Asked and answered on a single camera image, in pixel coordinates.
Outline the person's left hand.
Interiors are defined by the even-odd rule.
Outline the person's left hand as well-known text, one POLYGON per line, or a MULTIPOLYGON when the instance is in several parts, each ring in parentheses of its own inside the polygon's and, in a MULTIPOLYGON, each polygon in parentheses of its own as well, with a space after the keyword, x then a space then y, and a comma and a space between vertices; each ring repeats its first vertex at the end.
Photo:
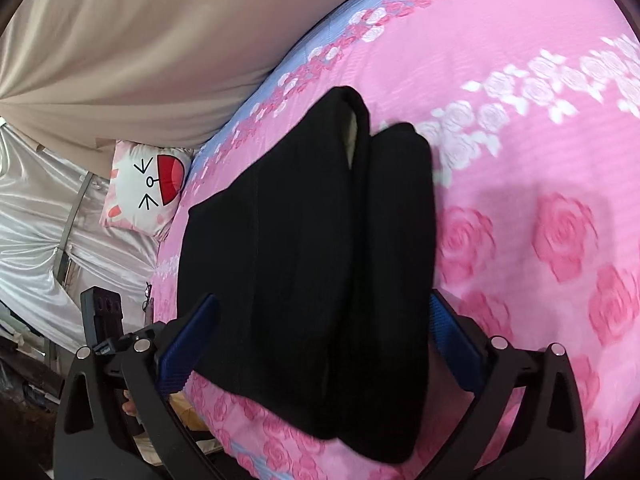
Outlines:
POLYGON ((124 404, 122 404, 122 410, 131 417, 137 417, 138 411, 136 408, 136 404, 134 404, 134 400, 132 400, 131 393, 128 390, 124 390, 122 392, 125 398, 124 404))

